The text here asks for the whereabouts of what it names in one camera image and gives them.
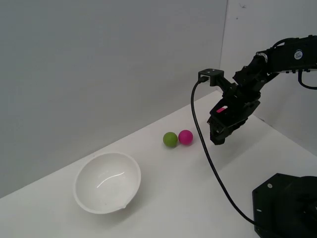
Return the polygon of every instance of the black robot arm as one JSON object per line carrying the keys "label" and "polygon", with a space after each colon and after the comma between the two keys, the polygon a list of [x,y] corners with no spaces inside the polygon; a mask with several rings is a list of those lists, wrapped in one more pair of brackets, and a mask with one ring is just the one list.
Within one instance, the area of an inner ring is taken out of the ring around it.
{"label": "black robot arm", "polygon": [[211,141],[223,144],[227,136],[243,125],[260,104],[260,90],[281,72],[298,72],[302,86],[317,89],[302,83],[302,72],[312,69],[317,69],[317,36],[287,38],[257,52],[248,66],[235,73],[236,83],[225,79],[222,70],[200,71],[199,81],[210,80],[210,86],[219,86],[223,91],[222,99],[210,111]]}

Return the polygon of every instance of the pink ball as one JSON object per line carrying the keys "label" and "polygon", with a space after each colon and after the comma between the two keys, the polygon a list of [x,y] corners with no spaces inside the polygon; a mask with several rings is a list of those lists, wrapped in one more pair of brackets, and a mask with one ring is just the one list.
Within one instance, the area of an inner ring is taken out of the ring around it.
{"label": "pink ball", "polygon": [[183,145],[189,145],[190,143],[192,143],[193,138],[194,138],[194,136],[193,136],[192,132],[189,130],[182,130],[178,134],[178,140]]}

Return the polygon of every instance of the gray wall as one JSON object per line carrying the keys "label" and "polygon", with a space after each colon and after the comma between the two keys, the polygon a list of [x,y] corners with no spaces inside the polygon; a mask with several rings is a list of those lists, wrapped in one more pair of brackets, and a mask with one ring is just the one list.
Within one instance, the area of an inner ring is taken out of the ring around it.
{"label": "gray wall", "polygon": [[[316,0],[229,0],[221,57],[225,76],[231,79],[257,51],[281,39],[317,35],[316,9]],[[303,81],[317,86],[317,72],[303,73]],[[260,101],[256,116],[317,155],[317,91],[300,86],[297,74],[281,74],[263,88]]]}
{"label": "gray wall", "polygon": [[219,67],[225,11],[224,0],[2,0],[0,197],[189,104],[197,72]]}

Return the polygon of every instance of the table surface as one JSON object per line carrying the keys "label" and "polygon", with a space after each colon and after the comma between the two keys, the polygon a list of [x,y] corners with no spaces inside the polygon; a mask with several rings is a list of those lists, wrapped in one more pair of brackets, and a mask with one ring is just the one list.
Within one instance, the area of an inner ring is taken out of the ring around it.
{"label": "table surface", "polygon": [[[317,176],[317,157],[255,116],[214,146],[206,123],[221,98],[196,102],[211,158],[236,204],[249,216],[252,190],[275,173]],[[168,131],[189,129],[194,142],[166,148]],[[106,215],[82,210],[72,195],[79,169],[90,158],[120,151],[140,165],[140,189],[127,206]],[[0,199],[0,236],[6,238],[257,238],[253,226],[231,207],[218,185],[186,106],[105,148]]]}

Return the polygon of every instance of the bowl rim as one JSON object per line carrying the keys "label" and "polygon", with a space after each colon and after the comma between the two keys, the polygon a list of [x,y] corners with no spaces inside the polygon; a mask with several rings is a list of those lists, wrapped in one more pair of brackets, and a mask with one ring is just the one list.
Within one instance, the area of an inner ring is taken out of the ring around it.
{"label": "bowl rim", "polygon": [[[122,205],[122,206],[118,206],[118,207],[113,207],[113,208],[110,208],[110,209],[105,209],[105,210],[100,210],[100,211],[96,211],[96,210],[93,210],[93,209],[90,209],[88,208],[87,206],[85,206],[78,198],[77,196],[77,192],[76,192],[76,185],[77,185],[77,181],[78,181],[78,177],[79,175],[81,174],[81,172],[83,171],[83,169],[90,163],[92,162],[94,159],[102,156],[102,155],[107,155],[107,154],[120,154],[120,155],[123,155],[125,157],[127,157],[128,159],[130,159],[133,164],[136,166],[136,169],[137,169],[137,173],[138,173],[138,182],[137,182],[137,185],[135,186],[134,188],[134,191],[133,193],[130,195],[130,197],[128,197],[128,199],[126,200],[125,204]],[[138,163],[135,161],[135,159],[133,157],[131,157],[130,155],[128,154],[125,154],[125,153],[122,153],[122,152],[117,152],[117,151],[110,151],[110,152],[104,152],[104,153],[100,153],[100,154],[97,154],[97,155],[94,155],[93,158],[89,159],[82,167],[81,169],[79,170],[79,172],[77,173],[76,177],[75,177],[75,181],[74,181],[74,184],[73,184],[73,195],[74,195],[74,198],[77,202],[77,204],[82,208],[84,209],[85,211],[87,212],[90,212],[90,213],[94,213],[94,214],[107,214],[107,213],[111,213],[111,212],[115,212],[117,210],[120,210],[120,209],[123,209],[125,208],[129,202],[133,199],[133,197],[135,196],[135,194],[137,193],[137,191],[139,190],[139,187],[140,187],[140,183],[141,183],[141,170],[140,170],[140,167],[138,165]]]}

